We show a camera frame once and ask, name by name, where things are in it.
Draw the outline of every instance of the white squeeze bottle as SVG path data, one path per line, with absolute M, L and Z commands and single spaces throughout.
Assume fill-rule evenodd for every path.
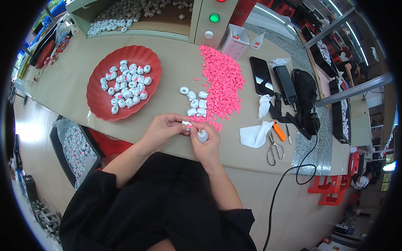
M 265 32 L 263 34 L 257 36 L 255 39 L 253 39 L 253 41 L 251 41 L 251 43 L 250 43 L 250 47 L 253 48 L 254 50 L 258 50 L 263 44 L 264 34 L 265 34 Z

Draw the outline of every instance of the green light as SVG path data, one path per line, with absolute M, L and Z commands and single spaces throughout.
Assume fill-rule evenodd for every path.
M 212 14 L 211 16 L 209 16 L 209 20 L 211 22 L 218 22 L 219 21 L 219 15 L 218 14 Z

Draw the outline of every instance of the black phone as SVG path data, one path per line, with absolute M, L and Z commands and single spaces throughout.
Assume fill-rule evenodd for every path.
M 274 96 L 267 62 L 260 58 L 250 57 L 250 64 L 254 76 L 255 91 L 260 95 Z

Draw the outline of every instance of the white box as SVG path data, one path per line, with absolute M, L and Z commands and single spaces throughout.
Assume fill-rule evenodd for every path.
M 238 60 L 250 45 L 245 28 L 229 24 L 221 41 L 221 52 L 234 60 Z

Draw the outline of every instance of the red scalloped dish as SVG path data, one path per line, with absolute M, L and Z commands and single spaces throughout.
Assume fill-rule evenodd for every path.
M 113 105 L 110 101 L 114 97 L 110 96 L 107 91 L 104 92 L 102 90 L 100 80 L 105 77 L 106 73 L 109 73 L 112 66 L 119 68 L 120 61 L 124 59 L 127 60 L 127 66 L 132 63 L 142 67 L 145 65 L 151 66 L 151 72 L 148 74 L 144 73 L 144 76 L 151 77 L 152 82 L 150 85 L 146 86 L 146 91 L 148 93 L 147 99 L 141 100 L 137 105 L 134 105 L 131 108 L 119 108 L 119 112 L 116 115 L 113 115 L 111 111 Z M 151 49 L 138 45 L 125 46 L 117 49 L 102 59 L 89 77 L 89 82 L 86 87 L 86 102 L 89 109 L 97 118 L 101 118 L 105 121 L 117 121 L 122 118 L 127 118 L 141 109 L 141 107 L 150 100 L 159 84 L 161 73 L 162 68 L 160 67 L 160 60 L 157 54 Z M 118 69 L 117 75 L 119 76 L 121 74 L 122 72 Z M 116 80 L 111 80 L 107 83 L 109 87 L 114 87 L 115 84 Z

